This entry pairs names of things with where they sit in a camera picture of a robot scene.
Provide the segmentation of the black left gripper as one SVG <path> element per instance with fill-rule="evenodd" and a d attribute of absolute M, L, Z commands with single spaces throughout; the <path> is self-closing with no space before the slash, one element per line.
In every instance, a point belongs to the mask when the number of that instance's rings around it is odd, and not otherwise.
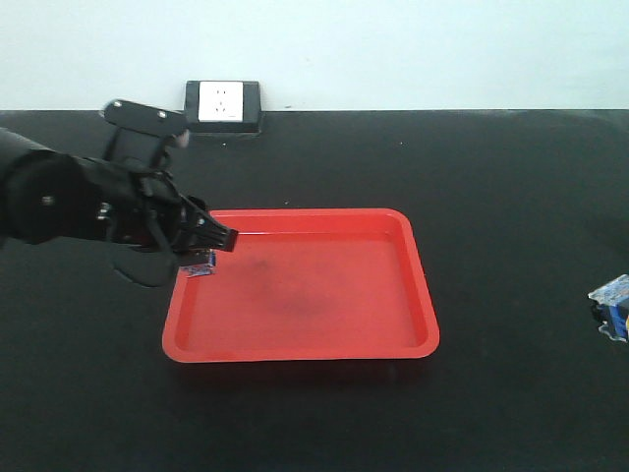
<path fill-rule="evenodd" d="M 185 116 L 122 98 L 101 116 L 114 131 L 98 162 L 98 238 L 141 252 L 233 252 L 238 231 L 214 219 L 203 200 L 182 196 L 169 171 L 169 149 L 187 145 Z"/>

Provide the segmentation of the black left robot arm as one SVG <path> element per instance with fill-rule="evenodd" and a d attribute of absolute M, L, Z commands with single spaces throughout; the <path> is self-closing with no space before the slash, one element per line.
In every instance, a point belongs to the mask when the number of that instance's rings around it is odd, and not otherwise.
<path fill-rule="evenodd" d="M 1 234 L 30 244 L 106 241 L 183 256 L 233 251 L 238 232 L 204 201 L 183 195 L 168 150 L 188 143 L 184 114 L 122 99 L 101 113 L 113 125 L 103 156 L 55 151 L 1 132 Z"/>

